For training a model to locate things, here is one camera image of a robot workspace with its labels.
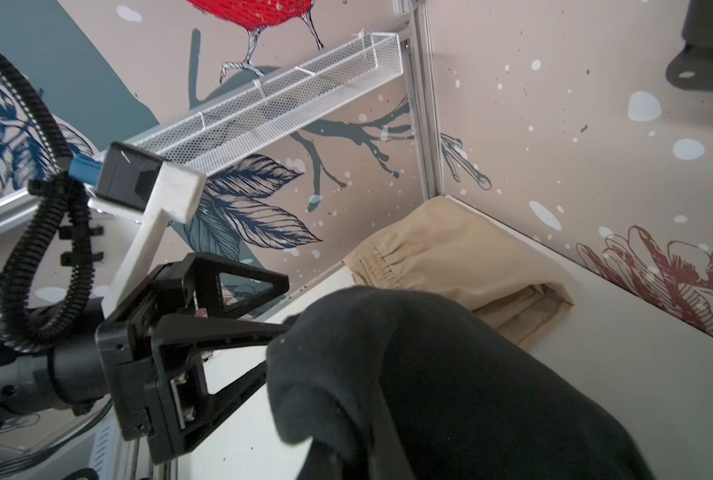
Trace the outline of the black shorts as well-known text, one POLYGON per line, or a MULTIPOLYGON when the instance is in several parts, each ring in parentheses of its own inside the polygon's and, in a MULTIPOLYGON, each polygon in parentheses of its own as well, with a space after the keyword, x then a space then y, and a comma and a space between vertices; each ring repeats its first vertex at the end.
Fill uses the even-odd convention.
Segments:
POLYGON ((441 296, 326 295, 266 351, 283 442, 304 479, 649 479, 625 428, 441 296))

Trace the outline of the beige drawstring shorts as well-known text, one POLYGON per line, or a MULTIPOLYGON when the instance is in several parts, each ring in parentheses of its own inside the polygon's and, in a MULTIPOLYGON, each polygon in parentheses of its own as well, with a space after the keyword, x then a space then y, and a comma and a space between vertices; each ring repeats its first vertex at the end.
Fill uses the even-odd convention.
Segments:
POLYGON ((344 264, 357 285, 452 300, 524 350, 574 304, 532 248, 441 197, 366 238, 344 264))

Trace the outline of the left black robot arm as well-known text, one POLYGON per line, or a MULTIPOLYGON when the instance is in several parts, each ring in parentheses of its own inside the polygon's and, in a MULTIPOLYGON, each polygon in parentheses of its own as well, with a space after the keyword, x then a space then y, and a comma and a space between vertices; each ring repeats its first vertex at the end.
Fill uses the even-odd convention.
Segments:
POLYGON ((266 346, 284 326, 248 319, 284 296, 284 274, 192 253, 146 275, 108 319, 92 301, 59 346, 0 359, 0 422, 112 400, 122 436, 146 438, 160 464, 188 454, 266 383, 260 364, 210 392, 202 357, 266 346))

